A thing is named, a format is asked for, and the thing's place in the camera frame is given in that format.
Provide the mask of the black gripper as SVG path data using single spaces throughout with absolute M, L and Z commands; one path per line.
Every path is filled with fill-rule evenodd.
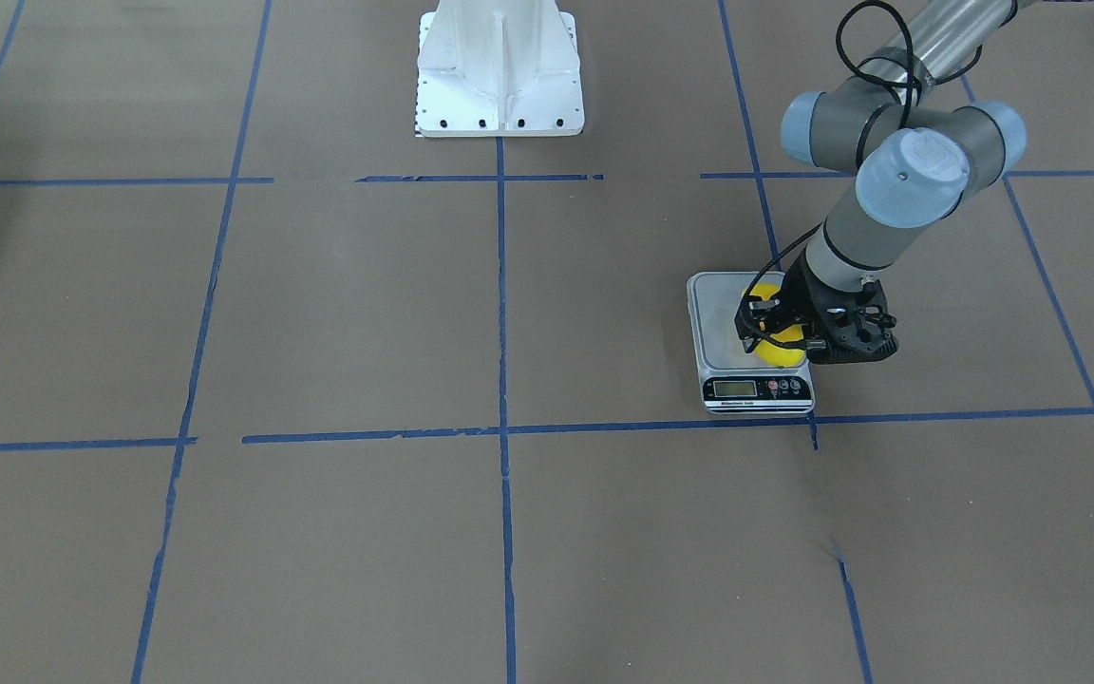
M 795 325 L 802 336 L 785 339 L 782 331 Z M 760 345 L 807 356 L 891 353 L 891 312 L 881 285 L 870 281 L 854 292 L 834 289 L 803 258 L 787 269 L 776 297 L 742 297 L 735 331 L 746 353 Z

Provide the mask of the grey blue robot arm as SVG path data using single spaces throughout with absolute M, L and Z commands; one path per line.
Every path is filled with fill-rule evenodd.
M 881 274 L 926 230 L 1002 179 L 1028 148 L 1028 129 L 1004 103 L 954 111 L 926 97 L 975 66 L 984 44 L 1025 1 L 930 1 L 912 19 L 877 1 L 898 34 L 851 60 L 848 79 L 803 92 L 785 109 L 781 144 L 811 167 L 854 175 L 821 224 L 796 239 L 796 259 L 766 294 L 748 285 L 734 314 L 747 353 L 778 351 L 779 364 L 880 362 L 897 351 L 897 321 Z

